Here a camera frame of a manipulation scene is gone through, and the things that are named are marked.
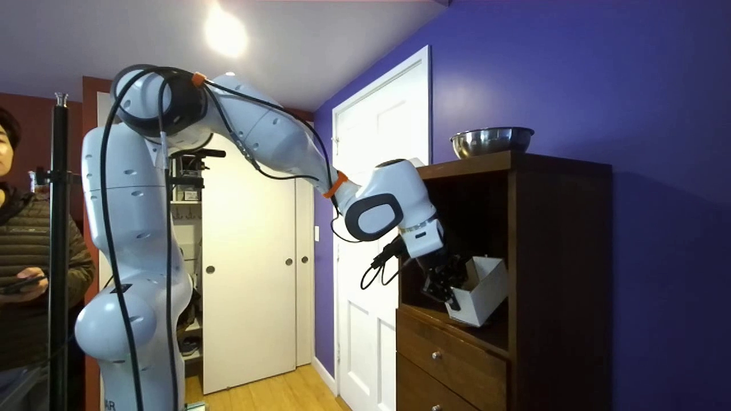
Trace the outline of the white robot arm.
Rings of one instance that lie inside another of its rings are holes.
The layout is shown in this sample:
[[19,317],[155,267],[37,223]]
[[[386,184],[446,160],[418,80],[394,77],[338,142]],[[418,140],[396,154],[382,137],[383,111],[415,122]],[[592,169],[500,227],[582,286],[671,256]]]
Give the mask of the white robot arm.
[[104,411],[186,411],[175,322],[193,297],[171,232],[166,164],[215,135],[271,181],[301,178],[331,200],[351,241],[383,243],[448,302],[463,278],[418,169],[397,158],[356,184],[333,169],[314,125],[237,74],[205,77],[135,64],[117,73],[104,125],[82,140],[90,232],[112,283],[76,319],[76,340],[99,362]]

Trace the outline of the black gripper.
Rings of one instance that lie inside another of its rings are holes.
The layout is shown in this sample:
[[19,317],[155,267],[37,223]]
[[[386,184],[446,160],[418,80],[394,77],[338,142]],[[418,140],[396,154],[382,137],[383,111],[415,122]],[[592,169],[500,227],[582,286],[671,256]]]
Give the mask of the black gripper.
[[467,256],[453,246],[444,246],[420,256],[418,267],[427,275],[423,293],[444,298],[453,311],[461,311],[454,287],[467,280]]

